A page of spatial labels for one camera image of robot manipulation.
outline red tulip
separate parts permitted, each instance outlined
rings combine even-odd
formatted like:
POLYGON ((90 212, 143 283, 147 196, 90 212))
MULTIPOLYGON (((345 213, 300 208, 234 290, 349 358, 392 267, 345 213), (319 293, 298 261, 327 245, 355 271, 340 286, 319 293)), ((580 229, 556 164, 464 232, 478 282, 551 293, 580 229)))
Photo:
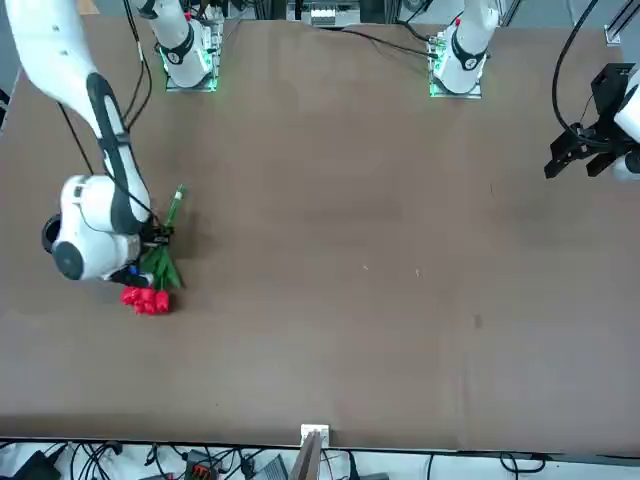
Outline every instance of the red tulip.
POLYGON ((140 289, 140 300, 143 302, 153 302, 153 297, 155 296, 156 291, 153 288, 141 288, 140 289))
POLYGON ((158 313, 169 312, 169 294, 164 290, 156 292, 156 310, 158 313))
POLYGON ((155 315, 157 313, 156 304, 154 302, 144 302, 144 313, 147 315, 155 315))
POLYGON ((140 289, 137 287, 124 287, 120 294, 120 303, 123 305, 133 305, 140 296, 140 289))

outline green leaf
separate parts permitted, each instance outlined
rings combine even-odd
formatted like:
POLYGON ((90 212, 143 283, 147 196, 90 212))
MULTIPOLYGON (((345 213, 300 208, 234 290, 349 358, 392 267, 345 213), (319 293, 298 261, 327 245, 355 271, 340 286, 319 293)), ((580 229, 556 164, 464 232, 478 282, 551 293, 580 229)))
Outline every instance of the green leaf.
POLYGON ((143 272, 152 273, 156 269, 158 260, 162 255, 161 247, 155 247, 148 252, 140 262, 140 268, 143 272))
POLYGON ((182 288, 182 280, 180 279, 180 274, 178 270, 176 270, 175 265, 169 259, 169 263, 167 263, 167 280, 174 288, 182 288))
POLYGON ((169 258, 169 249, 166 246, 159 247, 161 250, 160 260, 158 260, 158 267, 153 272, 153 275, 157 278, 160 278, 164 275, 164 272, 167 268, 167 262, 170 262, 169 258))

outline brown table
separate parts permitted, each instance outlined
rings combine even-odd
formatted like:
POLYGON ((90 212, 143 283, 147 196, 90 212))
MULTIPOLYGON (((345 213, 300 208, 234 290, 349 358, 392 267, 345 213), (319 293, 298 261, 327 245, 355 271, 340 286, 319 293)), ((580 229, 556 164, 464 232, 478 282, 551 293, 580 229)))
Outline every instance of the brown table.
MULTIPOLYGON (((126 104, 127 24, 86 22, 126 104)), ((421 58, 285 22, 241 23, 214 95, 156 72, 134 148, 160 211, 190 189, 188 287, 162 318, 42 251, 84 169, 23 78, 0 140, 0 434, 294 444, 313 422, 342 446, 637 452, 640 188, 582 165, 543 178, 567 35, 496 32, 480 102, 431 100, 421 58)), ((568 119, 617 58, 578 37, 568 119)))

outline floor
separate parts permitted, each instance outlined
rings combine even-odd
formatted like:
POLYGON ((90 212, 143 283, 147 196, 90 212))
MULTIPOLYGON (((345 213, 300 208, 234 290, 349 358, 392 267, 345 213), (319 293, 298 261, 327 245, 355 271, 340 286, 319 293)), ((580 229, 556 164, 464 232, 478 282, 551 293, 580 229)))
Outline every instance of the floor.
MULTIPOLYGON (((11 476, 26 462, 36 450, 46 452, 47 448, 50 448, 51 453, 57 449, 58 446, 52 444, 18 444, 11 445, 0 451, 0 475, 11 476)), ((58 458, 56 468, 62 473, 62 479, 71 478, 70 476, 70 464, 73 450, 76 446, 72 445, 67 447, 58 458)), ((189 448, 177 447, 179 451, 188 451, 189 448)), ((196 447, 197 450, 203 451, 202 448, 196 447)), ((215 456, 217 453, 222 452, 225 449, 211 448, 210 453, 215 456)), ((121 455, 115 456, 110 453, 101 461, 101 467, 106 473, 113 478, 118 479, 147 479, 149 477, 155 477, 159 475, 158 467, 155 464, 145 467, 144 463, 147 458, 147 453, 150 451, 149 445, 135 445, 125 446, 121 455)), ((247 448, 243 449, 243 455, 246 457, 256 452, 255 449, 247 448)), ((259 472, 260 469, 269 463, 278 454, 282 455, 284 465, 288 471, 291 471, 296 459, 297 452, 294 450, 267 450, 260 453, 255 457, 256 465, 255 470, 259 472)), ((388 478, 392 480, 427 480, 427 467, 429 462, 429 455, 424 454, 399 454, 399 453, 369 453, 369 452, 355 452, 354 457, 356 460, 357 470, 361 477, 364 479, 365 475, 373 475, 386 473, 388 478)), ((80 449, 73 462, 74 464, 74 478, 78 478, 82 467, 87 461, 88 456, 80 449)), ((158 458, 162 471, 169 477, 169 474, 175 473, 180 475, 184 471, 184 462, 180 457, 174 453, 169 447, 162 447, 158 451, 158 458)), ((320 468, 320 480, 341 479, 343 477, 348 478, 349 475, 349 461, 345 452, 327 451, 327 458, 331 463, 331 470, 327 468, 327 462, 321 463, 320 468)), ((224 466, 228 468, 230 466, 229 460, 224 460, 224 466)), ((518 468, 520 469, 533 469, 540 465, 537 461, 518 461, 518 468)), ((433 480, 449 479, 449 480, 463 480, 469 478, 482 478, 487 480, 502 480, 513 478, 512 473, 507 472, 500 464, 500 461, 495 458, 462 458, 462 457, 450 457, 450 456, 435 456, 431 465, 430 478, 433 480)), ((536 474, 526 475, 527 478, 534 480, 590 480, 607 478, 610 480, 637 480, 640 479, 639 467, 621 467, 610 465, 586 465, 580 463, 558 463, 549 462, 545 468, 536 474)), ((239 480, 244 478, 240 472, 237 472, 233 476, 226 476, 224 480, 235 479, 239 480)))
MULTIPOLYGON (((463 5, 463 0, 435 0, 432 8, 427 14, 416 18, 418 23, 445 23, 457 14, 463 5)), ((568 27, 579 16, 588 0, 523 0, 522 6, 515 16, 512 26, 514 27, 568 27)), ((601 2, 596 8, 587 25, 594 28, 601 28, 620 8, 623 0, 608 0, 601 2)), ((121 14, 119 3, 110 0, 95 0, 97 8, 103 14, 121 14)), ((406 18, 408 12, 403 12, 401 18, 406 18)), ((640 51, 631 48, 640 44, 640 21, 636 19, 634 23, 624 32, 623 52, 627 61, 640 61, 640 51)), ((0 0, 0 55, 4 60, 3 68, 0 70, 0 88, 6 92, 11 92, 18 71, 18 58, 15 47, 11 39, 9 26, 6 18, 5 2, 0 0)), ((0 474, 13 475, 33 451, 40 448, 44 450, 47 444, 19 444, 12 445, 0 451, 0 474)), ((104 462, 104 468, 111 473, 112 478, 145 478, 157 474, 154 465, 144 467, 144 458, 148 451, 148 446, 127 447, 122 456, 108 458, 104 462)), ((70 451, 67 449, 59 460, 59 467, 63 472, 63 478, 69 477, 70 451)), ((268 451, 257 458, 257 466, 264 466, 271 458, 278 453, 283 455, 285 465, 291 468, 295 460, 295 452, 292 451, 268 451)), ((349 473, 347 456, 344 453, 333 454, 331 458, 332 472, 324 466, 321 471, 323 479, 341 478, 349 473)), ((168 448, 160 451, 161 463, 165 472, 180 472, 183 463, 180 458, 172 453, 168 448)), ((393 479, 426 479, 426 465, 428 457, 424 455, 406 455, 390 453, 356 453, 356 459, 360 474, 373 474, 386 472, 393 479)), ((86 455, 78 454, 76 471, 79 471, 86 460, 86 455)), ((520 468, 531 468, 535 462, 522 462, 520 468)), ((487 479, 507 479, 512 474, 505 471, 500 462, 488 458, 461 458, 441 456, 436 457, 433 462, 431 478, 487 478, 487 479)), ((545 470, 535 475, 536 479, 578 479, 578 478, 610 478, 617 479, 640 479, 640 470, 630 467, 600 466, 572 463, 549 463, 545 470)))

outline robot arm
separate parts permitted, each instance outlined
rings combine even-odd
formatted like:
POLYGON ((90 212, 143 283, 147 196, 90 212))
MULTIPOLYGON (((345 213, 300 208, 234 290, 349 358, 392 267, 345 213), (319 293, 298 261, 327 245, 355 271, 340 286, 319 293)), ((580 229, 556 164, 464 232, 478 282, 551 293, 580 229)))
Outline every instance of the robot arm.
POLYGON ((547 178, 571 162, 594 157, 587 174, 595 177, 613 164, 619 180, 640 180, 640 71, 632 63, 610 63, 591 82, 598 120, 574 123, 551 144, 547 178))
POLYGON ((465 0, 459 21, 444 31, 447 50, 434 72, 447 90, 464 94, 475 87, 499 19, 494 0, 465 0))
POLYGON ((212 72, 213 65, 205 61, 211 30, 197 20, 187 21, 179 0, 133 0, 133 4, 149 20, 176 85, 193 87, 212 72))
POLYGON ((66 277, 112 279, 139 257, 139 233, 149 217, 149 193, 115 95, 93 64, 74 0, 6 0, 6 4, 27 76, 87 121, 108 172, 67 180, 60 218, 48 223, 44 237, 66 277))

